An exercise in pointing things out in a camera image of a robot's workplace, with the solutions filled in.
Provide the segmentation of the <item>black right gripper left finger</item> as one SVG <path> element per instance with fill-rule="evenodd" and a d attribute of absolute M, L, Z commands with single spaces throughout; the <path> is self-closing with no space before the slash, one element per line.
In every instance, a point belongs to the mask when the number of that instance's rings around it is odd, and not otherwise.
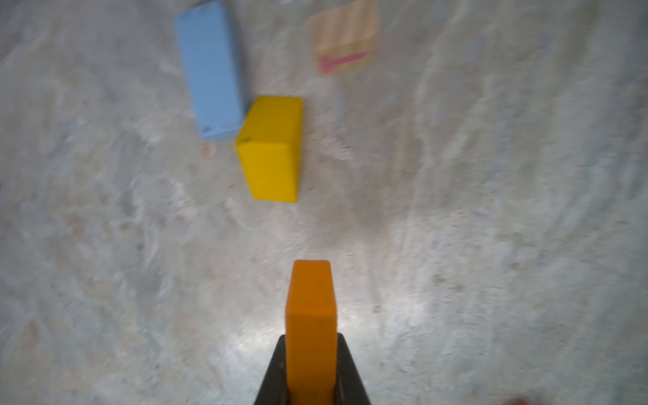
<path fill-rule="evenodd" d="M 273 351 L 258 394 L 256 395 L 255 405 L 289 404 L 285 359 L 285 335 L 281 335 Z"/>

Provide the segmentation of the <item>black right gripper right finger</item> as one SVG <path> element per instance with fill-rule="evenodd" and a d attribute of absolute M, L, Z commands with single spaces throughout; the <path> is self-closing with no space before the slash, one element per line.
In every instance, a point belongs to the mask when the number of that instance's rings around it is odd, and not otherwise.
<path fill-rule="evenodd" d="M 337 379 L 335 405 L 371 405 L 344 335 L 337 335 Z"/>

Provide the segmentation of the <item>orange supermarket wooden block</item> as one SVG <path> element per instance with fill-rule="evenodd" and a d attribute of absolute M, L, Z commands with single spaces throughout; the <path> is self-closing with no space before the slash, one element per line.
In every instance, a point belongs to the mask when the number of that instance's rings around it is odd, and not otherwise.
<path fill-rule="evenodd" d="M 286 375 L 292 404 L 333 404 L 338 323 L 331 264 L 294 262 L 285 308 Z"/>

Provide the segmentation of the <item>yellow wooden cube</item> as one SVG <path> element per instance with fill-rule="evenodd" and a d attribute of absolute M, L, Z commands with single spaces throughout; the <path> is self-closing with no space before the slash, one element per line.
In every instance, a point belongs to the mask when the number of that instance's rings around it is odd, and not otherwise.
<path fill-rule="evenodd" d="M 236 137 L 236 151 L 255 199 L 299 199 L 304 102 L 298 97 L 259 96 Z"/>

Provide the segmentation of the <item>light blue wooden block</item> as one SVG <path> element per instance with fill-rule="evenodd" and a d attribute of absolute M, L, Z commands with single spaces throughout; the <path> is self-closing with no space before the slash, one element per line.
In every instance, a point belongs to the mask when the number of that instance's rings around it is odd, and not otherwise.
<path fill-rule="evenodd" d="M 174 18 L 198 134 L 234 138 L 250 106 L 241 47 L 226 1 L 209 1 Z"/>

